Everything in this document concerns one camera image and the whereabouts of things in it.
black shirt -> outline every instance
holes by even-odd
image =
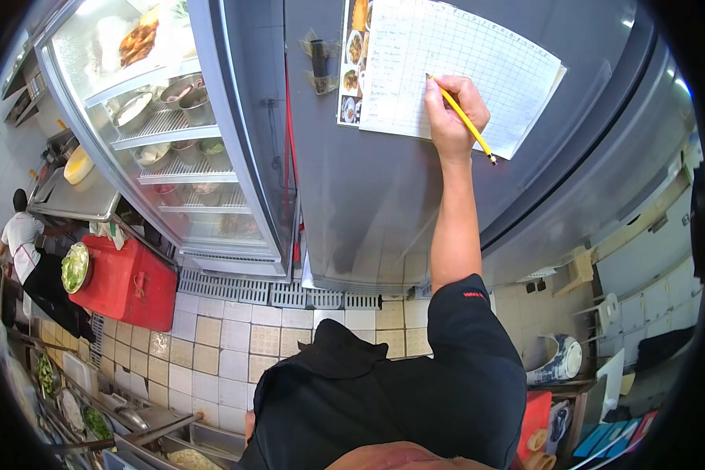
[[[411,441],[442,457],[507,468],[526,374],[479,275],[428,306],[434,358],[386,359],[388,346],[323,320],[313,344],[264,372],[238,468],[326,468],[357,447]]]

yellow pencil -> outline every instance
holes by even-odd
[[[428,78],[428,80],[434,79],[433,76],[430,74],[425,74],[425,76]],[[457,101],[454,101],[449,92],[441,87],[439,87],[439,89],[441,90],[441,94],[443,95],[444,99],[446,99],[446,102],[449,103],[452,109],[457,112],[457,115],[460,119],[462,119],[462,122],[465,123],[465,126],[467,126],[468,129],[470,129],[470,132],[473,133],[475,140],[478,141],[478,144],[480,144],[481,148],[483,148],[483,152],[485,152],[486,155],[489,157],[489,160],[491,160],[491,164],[497,165],[498,162],[496,161],[496,155],[491,152],[491,147],[486,143],[486,139],[484,139],[483,136],[480,135],[478,129],[473,126],[468,116],[465,114],[462,108],[459,107]]]

refrigerator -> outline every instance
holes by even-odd
[[[510,161],[492,167],[474,153],[483,278],[489,287],[509,284],[563,266],[636,217],[675,176],[695,132],[694,109],[665,40],[635,0],[449,3],[541,45],[568,69]],[[342,18],[355,4],[294,2],[285,11],[288,44],[310,30],[346,44]],[[329,59],[331,73],[344,53]],[[433,144],[338,125],[337,92],[315,93],[301,48],[288,47],[287,68],[291,118],[303,122],[293,131],[314,287],[427,291],[442,193]]]
[[[34,48],[65,123],[180,265],[289,279],[281,4],[70,0]]]

white tile floor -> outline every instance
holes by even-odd
[[[589,285],[566,296],[551,297],[546,280],[542,292],[525,286],[492,292],[492,306],[526,368],[541,362],[544,343],[539,334],[585,334],[585,319],[569,314],[592,306]],[[429,300],[383,302],[380,310],[297,310],[225,302],[178,293],[173,328],[153,332],[105,319],[101,339],[101,372],[152,402],[182,412],[200,410],[212,426],[244,432],[246,409],[253,409],[256,383],[264,370],[299,352],[315,328],[331,318],[370,343],[388,343],[387,357],[433,354],[428,344]],[[89,359],[89,345],[54,322],[43,322],[43,338],[68,343]]]

person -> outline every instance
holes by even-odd
[[[468,78],[436,82],[486,127],[489,111]],[[425,107],[443,175],[431,249],[433,359],[387,360],[387,344],[323,320],[313,343],[258,382],[237,468],[472,470],[507,468],[514,458],[526,374],[480,277],[475,140],[433,80]]]
[[[40,253],[34,246],[37,235],[53,237],[73,226],[47,227],[26,212],[27,204],[26,192],[16,190],[13,193],[16,214],[5,224],[0,237],[0,257],[8,247],[19,281],[31,300],[74,337],[83,336],[93,343],[96,337],[89,323],[91,317],[71,301],[63,287],[62,259],[56,254]]]

